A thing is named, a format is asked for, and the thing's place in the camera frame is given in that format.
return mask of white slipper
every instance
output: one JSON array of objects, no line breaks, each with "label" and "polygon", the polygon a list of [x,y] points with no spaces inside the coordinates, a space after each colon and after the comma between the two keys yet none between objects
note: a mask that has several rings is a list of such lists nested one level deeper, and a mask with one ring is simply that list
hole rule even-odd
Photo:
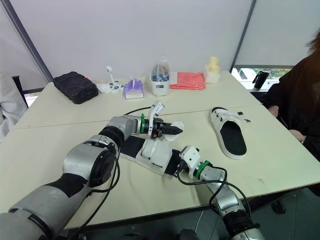
[{"label": "white slipper", "polygon": [[236,112],[215,107],[210,118],[223,153],[232,159],[242,159],[247,152],[241,132],[241,120]]}]

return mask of black jacket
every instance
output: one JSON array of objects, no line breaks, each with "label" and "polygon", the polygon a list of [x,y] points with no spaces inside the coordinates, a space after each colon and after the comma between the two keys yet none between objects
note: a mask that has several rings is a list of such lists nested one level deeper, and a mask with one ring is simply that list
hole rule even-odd
[{"label": "black jacket", "polygon": [[308,56],[279,79],[266,94],[266,108],[279,107],[278,119],[298,130],[303,145],[320,161],[320,57]]}]

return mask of red cloth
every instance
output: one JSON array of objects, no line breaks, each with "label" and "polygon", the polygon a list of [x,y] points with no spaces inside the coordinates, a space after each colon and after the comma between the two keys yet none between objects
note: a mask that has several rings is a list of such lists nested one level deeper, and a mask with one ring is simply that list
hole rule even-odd
[{"label": "red cloth", "polygon": [[177,84],[171,84],[171,89],[205,89],[206,83],[202,73],[178,72]]}]

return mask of human hand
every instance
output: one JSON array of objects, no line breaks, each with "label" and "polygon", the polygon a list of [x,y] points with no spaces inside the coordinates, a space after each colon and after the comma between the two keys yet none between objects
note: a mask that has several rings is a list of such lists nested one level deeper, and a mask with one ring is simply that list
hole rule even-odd
[{"label": "human hand", "polygon": [[279,107],[276,105],[272,105],[268,108],[268,111],[276,118],[279,114]]},{"label": "human hand", "polygon": [[302,135],[298,130],[290,129],[289,132],[301,143],[305,136]]}]

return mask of black case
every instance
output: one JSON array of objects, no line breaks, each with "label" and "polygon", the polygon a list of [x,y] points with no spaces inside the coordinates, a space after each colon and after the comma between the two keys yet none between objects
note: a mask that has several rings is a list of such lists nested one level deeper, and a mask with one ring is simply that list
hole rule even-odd
[{"label": "black case", "polygon": [[97,86],[75,71],[55,77],[53,84],[74,104],[82,104],[98,95]]}]

